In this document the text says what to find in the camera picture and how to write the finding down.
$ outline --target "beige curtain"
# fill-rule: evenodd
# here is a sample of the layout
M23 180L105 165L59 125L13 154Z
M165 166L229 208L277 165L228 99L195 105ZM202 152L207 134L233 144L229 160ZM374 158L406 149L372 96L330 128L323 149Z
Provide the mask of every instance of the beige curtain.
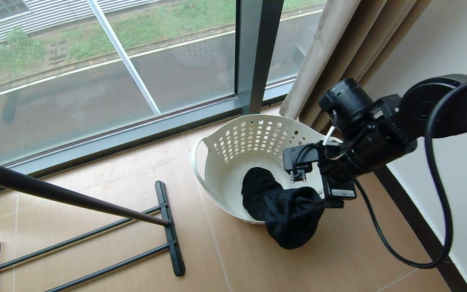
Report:
M318 98L344 78L365 85L429 2L328 0L280 115L322 131L330 120Z

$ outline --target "green grass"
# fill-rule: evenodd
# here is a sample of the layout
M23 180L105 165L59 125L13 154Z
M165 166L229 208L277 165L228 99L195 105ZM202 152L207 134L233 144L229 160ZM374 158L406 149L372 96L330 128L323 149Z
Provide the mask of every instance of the green grass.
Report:
M285 0L284 11L306 7L326 0ZM154 41L171 39L207 28L235 22L234 0L187 0L178 4L157 6L141 15L121 20L110 20L118 39L126 49ZM114 52L113 45L99 24L74 27L60 39L71 41L70 54L74 60L85 60ZM21 28L7 35L8 44L0 45L0 74L18 76L27 69L43 64L46 44L56 39L34 41Z

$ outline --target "white pole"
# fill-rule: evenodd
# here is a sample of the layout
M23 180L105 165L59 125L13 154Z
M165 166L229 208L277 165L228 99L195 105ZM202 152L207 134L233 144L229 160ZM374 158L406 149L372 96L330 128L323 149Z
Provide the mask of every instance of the white pole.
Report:
M147 100L149 103L151 109L154 111L155 114L160 114L160 109L158 109L158 106L156 105L156 102L152 99L152 96L150 95L149 91L147 90L147 87L145 87L145 84L141 80L141 78L138 75L138 72L136 71L135 66L133 66L133 63L129 59L129 56L127 55L126 51L124 50L124 47L118 40L118 37L116 37L115 32L111 28L111 25L107 21L106 16L104 15L104 12L102 11L102 8L100 8L100 5L97 3L97 0L88 0L89 5L91 6L91 9L93 10L93 13L95 13L96 18L99 20L100 25L102 28L104 28L104 32L107 34L107 37L115 47L115 50L118 52L118 55L120 55L120 58L126 65L127 70L135 80L136 84L139 87L139 90L141 91L141 94L143 94L143 97Z

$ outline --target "black baseboard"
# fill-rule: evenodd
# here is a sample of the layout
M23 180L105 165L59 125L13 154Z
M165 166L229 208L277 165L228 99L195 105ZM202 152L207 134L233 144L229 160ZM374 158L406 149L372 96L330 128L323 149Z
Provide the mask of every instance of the black baseboard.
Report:
M435 236L430 226L428 226L423 216L410 199L410 196L408 196L405 189L397 181L394 174L392 174L386 166L374 171L374 174L378 177L378 180L400 209L404 218L417 235L417 238L419 238L419 241L423 244L423 247L430 258L435 259L438 257L442 249L441 242L439 242L437 236ZM439 265L437 269L443 276L444 281L446 281L446 284L448 284L451 291L467 292L466 281L464 281L464 278L460 274L459 270L457 270L450 257Z

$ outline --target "black metal rack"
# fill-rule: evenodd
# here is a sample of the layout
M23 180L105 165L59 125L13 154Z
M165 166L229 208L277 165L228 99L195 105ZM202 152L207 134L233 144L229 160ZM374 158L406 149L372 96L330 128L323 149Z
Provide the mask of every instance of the black metal rack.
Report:
M86 275L74 281L70 281L66 284L60 285L58 287L52 288L48 290L48 292L57 292L61 290L65 290L67 288L73 287L75 285L81 284L85 281L89 281L96 277L102 276L103 274L112 272L118 268L122 268L128 264L132 264L138 260L146 258L150 255L154 255L159 253L160 251L164 251L166 249L169 250L170 258L172 262L172 268L174 270L174 275L182 276L185 274L185 264L183 262L183 257L181 255L180 244L178 242L178 236L176 234L176 228L174 225L174 219L172 217L172 212L170 209L169 198L167 196L167 189L165 184L161 181L157 181L154 184L156 188L156 194L158 196L158 204L156 207L148 209L143 212L138 212L135 210L127 209L115 204L111 204L96 198L92 198L78 192L74 192L63 187L59 187L57 185L53 185L51 183L47 183L45 181L39 180L37 178L33 178L31 176L27 176L25 174L21 174L19 172L15 172L13 170L9 170L8 168L0 166L0 187L5 187L7 189L15 190L22 193L31 194L34 196L38 196L41 198L46 198L52 201L57 201L65 204L70 204L73 206L79 206L86 209L92 209L108 214L118 215L122 217L126 217L125 219L119 220L117 222L108 224L106 226L100 227L93 231L89 231L77 237L73 237L69 240L65 240L58 244L54 244L50 247L43 248L39 251L35 251L28 255L24 255L17 259L13 259L11 261L5 262L0 264L0 270L4 268L8 268L9 266L14 266L15 264L20 264L21 262L33 259L35 257L39 257L40 255L44 255L45 253L50 253L51 251L55 251L56 249L65 247L67 245L73 244L85 238L91 237L93 235L99 234L103 231L107 231L109 229L115 228L119 225L124 223L130 222L133 219L141 220L144 222L149 222L153 224L162 225L165 228L165 236L167 237L167 243L158 246L156 248L151 249L150 251L145 251L135 257L127 259L125 261L119 262L107 268L103 268L97 272L92 274ZM150 214L160 211L161 218L154 217Z

